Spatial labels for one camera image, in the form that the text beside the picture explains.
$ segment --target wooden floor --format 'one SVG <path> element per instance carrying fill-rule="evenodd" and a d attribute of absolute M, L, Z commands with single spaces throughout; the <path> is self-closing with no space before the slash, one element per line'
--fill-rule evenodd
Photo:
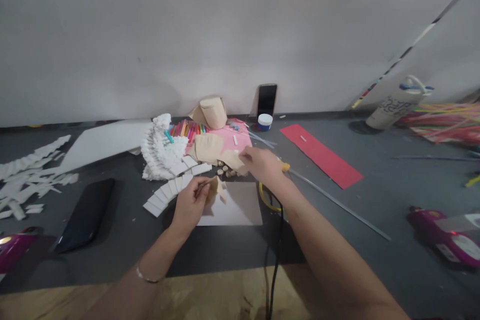
<path fill-rule="evenodd" d="M 273 270 L 271 266 L 167 278 L 158 287 L 148 319 L 263 320 Z M 0 319 L 80 319 L 109 286 L 68 286 L 0 296 Z M 274 319 L 331 319 L 322 299 L 306 264 L 279 267 Z"/>

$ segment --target white wall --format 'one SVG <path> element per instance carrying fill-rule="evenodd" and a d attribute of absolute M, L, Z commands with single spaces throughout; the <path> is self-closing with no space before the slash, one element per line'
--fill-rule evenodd
<path fill-rule="evenodd" d="M 451 0 L 0 0 L 0 126 L 345 110 Z"/>
<path fill-rule="evenodd" d="M 376 107 L 407 75 L 435 90 L 429 103 L 456 102 L 480 89 L 480 0 L 459 0 L 356 109 Z"/>

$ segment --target gray table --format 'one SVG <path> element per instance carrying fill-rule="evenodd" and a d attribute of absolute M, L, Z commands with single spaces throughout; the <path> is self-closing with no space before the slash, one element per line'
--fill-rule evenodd
<path fill-rule="evenodd" d="M 313 188 L 292 177 L 307 199 L 369 263 L 411 317 L 480 315 L 478 274 L 449 269 L 416 240 L 406 221 L 410 205 L 437 209 L 448 216 L 478 211 L 479 187 L 464 188 L 463 184 L 479 164 L 392 160 L 392 156 L 400 155 L 461 157 L 465 151 L 449 144 L 431 144 L 407 129 L 394 128 L 378 134 L 353 131 L 361 120 L 362 116 L 354 113 L 295 114 L 283 119 L 276 116 L 272 129 L 261 136 L 278 143 L 275 152 L 293 169 L 392 237 L 392 242 L 386 241 Z M 362 173 L 364 179 L 341 190 L 279 132 L 292 124 L 304 127 Z M 59 136 L 72 134 L 75 139 L 85 129 L 83 126 L 1 130 L 0 163 L 29 154 Z M 252 142 L 254 146 L 265 147 L 258 141 Z M 45 229 L 41 241 L 34 244 L 11 276 L 1 283 L 0 293 L 118 279 L 171 221 L 172 208 L 159 219 L 142 208 L 145 200 L 162 184 L 142 180 L 143 167 L 141 156 L 129 153 L 99 161 L 80 170 L 78 183 L 61 187 L 61 194 L 50 192 L 41 199 L 46 204 L 43 213 L 22 222 L 0 220 L 0 230 L 6 233 L 28 226 Z M 72 253 L 52 255 L 48 252 L 65 227 L 84 186 L 110 177 L 115 178 L 117 184 L 99 237 L 91 245 Z M 265 206 L 262 206 L 262 216 L 263 226 L 195 229 L 175 258 L 168 276 L 272 265 L 275 257 L 271 248 L 275 248 L 279 217 Z M 472 237 L 480 241 L 477 234 L 473 233 Z M 288 226 L 282 242 L 282 263 L 303 261 Z"/>

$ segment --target black phone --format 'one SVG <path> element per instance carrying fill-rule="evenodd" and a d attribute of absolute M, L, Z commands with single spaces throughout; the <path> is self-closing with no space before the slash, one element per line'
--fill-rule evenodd
<path fill-rule="evenodd" d="M 76 249 L 95 238 L 114 185 L 115 180 L 109 178 L 85 187 L 55 247 L 56 253 Z"/>
<path fill-rule="evenodd" d="M 277 99 L 277 84 L 262 84 L 258 87 L 258 105 L 256 108 L 256 117 L 260 114 L 273 116 L 275 101 Z"/>

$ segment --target red cardboard strip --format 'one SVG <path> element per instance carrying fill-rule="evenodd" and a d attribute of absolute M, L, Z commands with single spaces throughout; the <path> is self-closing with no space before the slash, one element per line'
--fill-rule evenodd
<path fill-rule="evenodd" d="M 346 189 L 364 178 L 361 173 L 300 125 L 284 127 L 280 131 L 342 189 Z"/>

